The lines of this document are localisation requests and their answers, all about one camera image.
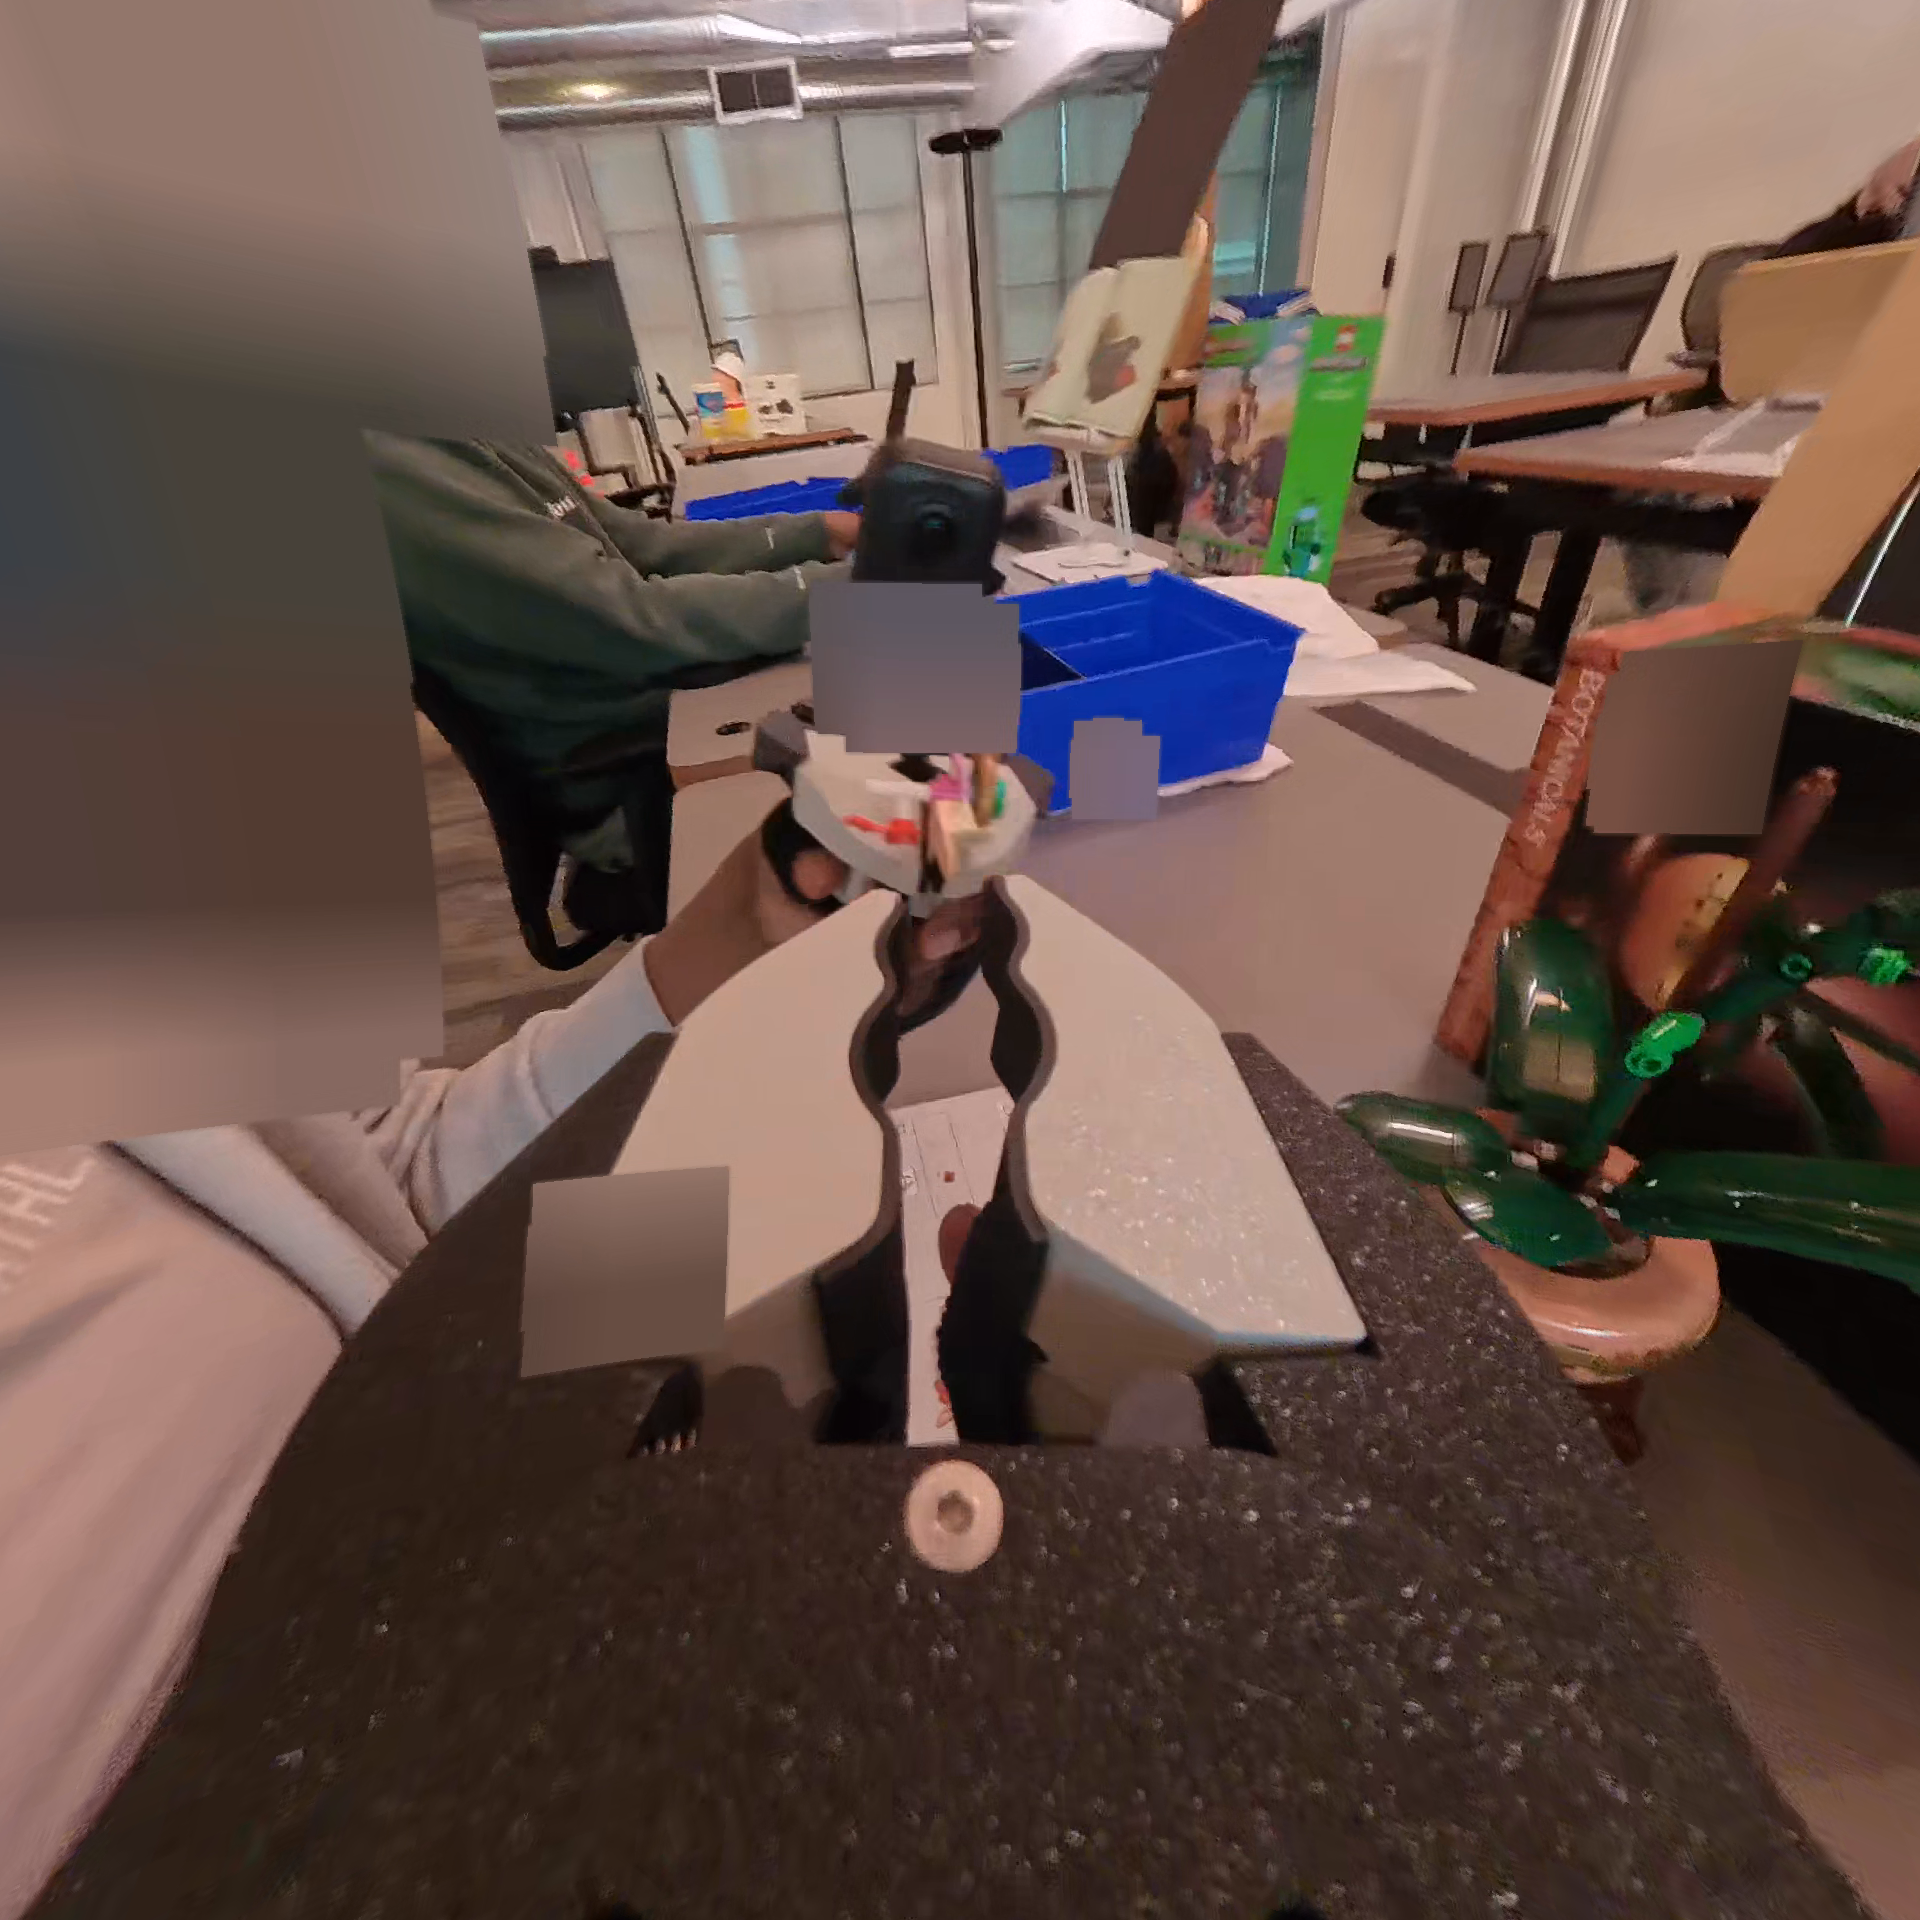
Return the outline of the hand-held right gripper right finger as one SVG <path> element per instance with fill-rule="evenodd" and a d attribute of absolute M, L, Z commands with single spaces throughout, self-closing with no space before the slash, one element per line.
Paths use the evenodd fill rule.
<path fill-rule="evenodd" d="M 1139 1378 L 1369 1341 L 1213 1019 L 1031 879 L 979 941 L 1001 1134 L 985 1287 L 1018 1430 L 1090 1439 Z"/>

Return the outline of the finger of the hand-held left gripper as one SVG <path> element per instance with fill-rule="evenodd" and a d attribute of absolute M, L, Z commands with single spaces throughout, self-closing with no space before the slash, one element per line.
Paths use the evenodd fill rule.
<path fill-rule="evenodd" d="M 926 773 L 911 773 L 890 755 L 855 755 L 839 736 L 806 736 L 790 777 L 796 826 L 843 870 L 834 901 L 864 890 L 919 895 Z"/>
<path fill-rule="evenodd" d="M 1035 820 L 1018 756 L 961 756 L 961 888 L 1011 871 Z"/>

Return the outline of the small colourful toy brick assembly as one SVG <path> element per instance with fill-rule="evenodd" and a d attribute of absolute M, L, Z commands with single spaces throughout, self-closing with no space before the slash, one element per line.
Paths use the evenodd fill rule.
<path fill-rule="evenodd" d="M 902 769 L 926 773 L 924 879 L 916 899 L 944 899 L 961 884 L 961 756 L 895 755 Z"/>

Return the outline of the person's left forearm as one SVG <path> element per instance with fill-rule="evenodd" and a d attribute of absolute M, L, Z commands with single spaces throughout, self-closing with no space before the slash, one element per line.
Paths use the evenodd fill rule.
<path fill-rule="evenodd" d="M 434 1233 L 641 1041 L 671 1033 L 644 941 L 583 996 L 532 1014 L 465 1069 L 407 1069 L 366 1123 L 418 1227 Z"/>

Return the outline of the person's left hand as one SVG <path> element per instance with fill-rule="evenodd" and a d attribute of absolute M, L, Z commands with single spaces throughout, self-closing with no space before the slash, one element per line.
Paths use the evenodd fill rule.
<path fill-rule="evenodd" d="M 825 925 L 849 881 L 853 871 L 808 836 L 780 864 L 763 828 L 750 828 L 641 952 L 666 1026 L 674 1029 L 762 956 Z"/>

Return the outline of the shallow blue plastic bin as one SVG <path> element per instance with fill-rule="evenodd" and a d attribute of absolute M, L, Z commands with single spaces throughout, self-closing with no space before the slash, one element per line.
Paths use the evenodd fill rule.
<path fill-rule="evenodd" d="M 808 472 L 808 478 L 785 478 L 780 484 L 762 488 L 733 488 L 723 493 L 707 493 L 681 504 L 685 521 L 730 521 L 730 518 L 763 518 L 763 516 L 808 516 L 830 510 L 853 510 L 853 478 L 834 472 Z"/>

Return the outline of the open instruction booklet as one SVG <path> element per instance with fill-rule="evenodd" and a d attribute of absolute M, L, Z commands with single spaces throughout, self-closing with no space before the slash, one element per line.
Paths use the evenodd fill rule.
<path fill-rule="evenodd" d="M 1143 546 L 1124 550 L 1116 541 L 1063 541 L 1050 550 L 1011 551 L 1010 587 L 1026 591 L 1018 582 L 1037 582 L 1041 587 L 1082 587 L 1082 584 L 1137 584 L 1170 567 L 1162 551 Z"/>

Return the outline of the white instruction sheet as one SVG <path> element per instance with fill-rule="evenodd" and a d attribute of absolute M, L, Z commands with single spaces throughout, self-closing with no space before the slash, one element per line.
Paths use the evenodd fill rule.
<path fill-rule="evenodd" d="M 993 1092 L 919 1099 L 890 1111 L 902 1152 L 902 1252 L 908 1298 L 903 1444 L 954 1444 L 937 1331 L 945 1306 L 939 1226 L 954 1208 L 985 1208 L 1016 1099 Z"/>

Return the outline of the large blue plastic bin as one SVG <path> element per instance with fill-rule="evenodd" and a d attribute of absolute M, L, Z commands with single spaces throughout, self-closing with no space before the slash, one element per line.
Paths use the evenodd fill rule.
<path fill-rule="evenodd" d="M 1137 722 L 1159 741 L 1159 781 L 1252 765 L 1304 628 L 1172 570 L 1005 595 L 1021 638 L 1018 755 L 1070 802 L 1068 756 L 1084 717 Z"/>

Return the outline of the white paper under bin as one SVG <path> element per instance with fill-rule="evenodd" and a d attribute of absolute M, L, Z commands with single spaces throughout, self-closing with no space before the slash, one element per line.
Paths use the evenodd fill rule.
<path fill-rule="evenodd" d="M 1284 749 L 1263 746 L 1259 749 L 1259 756 L 1244 762 L 1237 766 L 1208 769 L 1208 773 L 1191 777 L 1191 781 L 1159 785 L 1159 800 L 1177 800 L 1177 797 L 1187 797 L 1187 793 L 1217 789 L 1217 788 L 1231 788 L 1231 785 L 1263 785 L 1263 781 L 1284 773 L 1289 765 L 1293 765 L 1293 756 Z"/>

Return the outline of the pale canvas painting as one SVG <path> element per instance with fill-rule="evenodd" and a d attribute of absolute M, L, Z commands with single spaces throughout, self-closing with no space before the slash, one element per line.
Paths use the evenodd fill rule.
<path fill-rule="evenodd" d="M 1157 405 L 1200 259 L 1181 251 L 1090 268 L 1063 299 L 1050 358 L 1021 405 L 1041 445 L 1124 453 Z"/>

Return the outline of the black floor lamp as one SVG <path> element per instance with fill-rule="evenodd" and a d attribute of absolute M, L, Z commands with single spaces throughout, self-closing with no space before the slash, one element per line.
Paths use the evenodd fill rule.
<path fill-rule="evenodd" d="M 994 371 L 993 371 L 993 341 L 988 341 L 988 273 L 985 273 L 985 248 L 983 248 L 983 218 L 979 218 L 979 164 L 1000 145 L 994 126 L 955 121 L 926 137 L 930 156 L 950 159 L 955 165 L 955 180 L 962 189 L 962 244 L 966 244 L 966 316 L 969 316 L 969 345 L 974 345 L 974 416 L 975 416 L 975 446 L 988 452 L 994 445 L 994 418 L 993 418 L 993 394 L 994 394 Z"/>

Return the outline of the white paper sheets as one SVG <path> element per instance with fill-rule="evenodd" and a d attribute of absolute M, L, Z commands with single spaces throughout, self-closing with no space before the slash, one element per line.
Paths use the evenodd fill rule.
<path fill-rule="evenodd" d="M 1405 693 L 1474 693 L 1474 685 L 1405 648 L 1385 648 L 1328 587 L 1276 575 L 1200 577 L 1200 587 L 1296 628 L 1289 703 L 1355 703 Z"/>

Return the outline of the green toy set box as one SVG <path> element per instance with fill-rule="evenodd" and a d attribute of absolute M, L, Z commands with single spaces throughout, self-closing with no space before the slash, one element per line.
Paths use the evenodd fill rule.
<path fill-rule="evenodd" d="M 1176 561 L 1187 575 L 1328 584 L 1385 320 L 1213 320 L 1194 377 Z"/>

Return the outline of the brown toy set box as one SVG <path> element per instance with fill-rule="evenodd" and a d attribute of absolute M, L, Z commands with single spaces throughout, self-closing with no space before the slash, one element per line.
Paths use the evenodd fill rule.
<path fill-rule="evenodd" d="M 1915 874 L 1915 638 L 1701 605 L 1570 638 L 1530 765 L 1481 888 L 1441 1051 L 1479 1063 L 1494 1019 L 1494 945 L 1530 918 L 1632 925 L 1619 857 L 1651 864 L 1742 852 L 1764 805 L 1809 766 L 1858 773 L 1828 842 L 1850 833 L 1873 871 Z"/>

